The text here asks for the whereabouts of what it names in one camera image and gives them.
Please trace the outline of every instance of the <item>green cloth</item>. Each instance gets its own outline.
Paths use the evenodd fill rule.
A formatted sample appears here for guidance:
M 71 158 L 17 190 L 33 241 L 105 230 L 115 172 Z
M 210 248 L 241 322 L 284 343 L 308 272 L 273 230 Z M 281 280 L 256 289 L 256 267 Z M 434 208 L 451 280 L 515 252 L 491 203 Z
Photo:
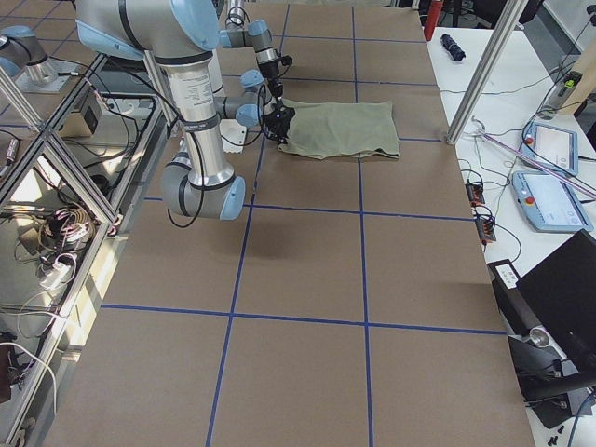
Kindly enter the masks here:
M 391 116 L 392 103 L 304 103 L 293 107 L 288 142 L 278 149 L 288 154 L 328 156 L 400 156 L 400 142 Z

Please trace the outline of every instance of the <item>white cable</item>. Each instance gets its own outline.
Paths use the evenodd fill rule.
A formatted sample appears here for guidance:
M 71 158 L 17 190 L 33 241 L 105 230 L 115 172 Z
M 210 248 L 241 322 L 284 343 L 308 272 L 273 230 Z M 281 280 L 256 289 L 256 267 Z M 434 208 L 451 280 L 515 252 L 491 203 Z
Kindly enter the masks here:
M 25 354 L 27 354 L 29 357 L 31 357 L 33 360 L 37 361 L 41 366 L 43 366 L 46 371 L 49 372 L 49 375 L 52 378 L 52 383 L 54 385 L 53 390 L 54 390 L 54 415 L 56 414 L 56 406 L 57 406 L 57 401 L 58 401 L 58 381 L 56 380 L 56 374 L 54 374 L 54 372 L 52 371 L 52 369 L 49 367 L 49 365 L 47 363 L 45 363 L 43 360 L 41 360 L 39 357 L 37 357 L 35 354 L 32 354 L 26 347 L 23 347 L 21 345 L 19 345 L 18 343 L 14 343 L 14 342 L 2 342 L 0 343 L 0 346 L 15 346 L 18 349 L 20 349 L 21 351 L 23 351 Z

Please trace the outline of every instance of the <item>robotic arm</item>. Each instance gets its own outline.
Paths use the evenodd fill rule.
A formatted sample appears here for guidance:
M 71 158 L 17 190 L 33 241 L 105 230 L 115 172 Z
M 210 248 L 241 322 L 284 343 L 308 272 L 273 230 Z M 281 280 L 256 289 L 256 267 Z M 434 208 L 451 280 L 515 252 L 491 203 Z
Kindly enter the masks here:
M 58 73 L 39 44 L 34 32 L 26 26 L 9 26 L 0 30 L 0 67 L 9 76 L 27 67 L 31 81 L 43 87 L 58 77 Z
M 77 27 L 83 44 L 101 53 L 142 60 L 153 51 L 168 76 L 178 113 L 183 119 L 186 150 L 168 164 L 162 192 L 175 212 L 233 220 L 240 214 L 244 179 L 225 160 L 218 103 L 213 98 L 208 71 L 212 51 L 220 44 L 219 22 L 210 0 L 78 0 Z M 270 88 L 281 104 L 278 70 L 258 36 L 257 61 L 267 72 Z M 258 80 L 247 89 L 251 97 Z

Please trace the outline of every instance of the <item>light blue device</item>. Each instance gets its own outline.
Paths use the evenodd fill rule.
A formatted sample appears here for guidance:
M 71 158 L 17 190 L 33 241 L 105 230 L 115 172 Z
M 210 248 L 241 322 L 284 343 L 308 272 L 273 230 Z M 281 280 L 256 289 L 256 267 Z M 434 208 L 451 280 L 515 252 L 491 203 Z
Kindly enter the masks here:
M 547 168 L 567 175 L 577 175 L 577 134 L 571 130 L 555 128 L 533 122 L 523 135 L 525 144 L 521 152 Z
M 543 172 L 517 171 L 511 184 L 523 213 L 536 230 L 575 233 L 594 229 L 573 189 L 556 177 Z

